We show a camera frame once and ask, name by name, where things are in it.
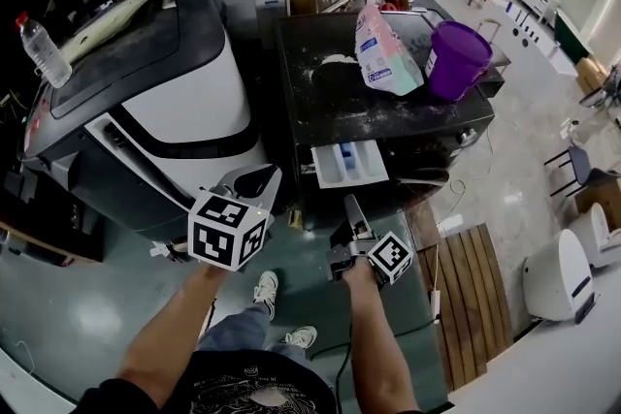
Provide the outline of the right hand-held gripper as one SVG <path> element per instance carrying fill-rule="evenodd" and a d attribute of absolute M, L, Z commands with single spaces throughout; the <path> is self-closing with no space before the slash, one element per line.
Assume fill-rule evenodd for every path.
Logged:
<path fill-rule="evenodd" d="M 357 259 L 366 258 L 379 285 L 393 285 L 411 266 L 414 251 L 393 232 L 375 236 L 354 195 L 343 199 L 346 219 L 353 235 L 334 233 L 326 255 L 329 281 L 339 281 Z"/>

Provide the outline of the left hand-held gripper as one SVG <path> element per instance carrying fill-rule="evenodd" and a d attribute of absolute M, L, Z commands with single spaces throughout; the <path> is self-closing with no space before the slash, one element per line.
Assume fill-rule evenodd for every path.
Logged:
<path fill-rule="evenodd" d="M 196 200 L 188 216 L 188 254 L 228 271 L 241 271 L 263 248 L 282 180 L 275 164 L 227 173 Z"/>

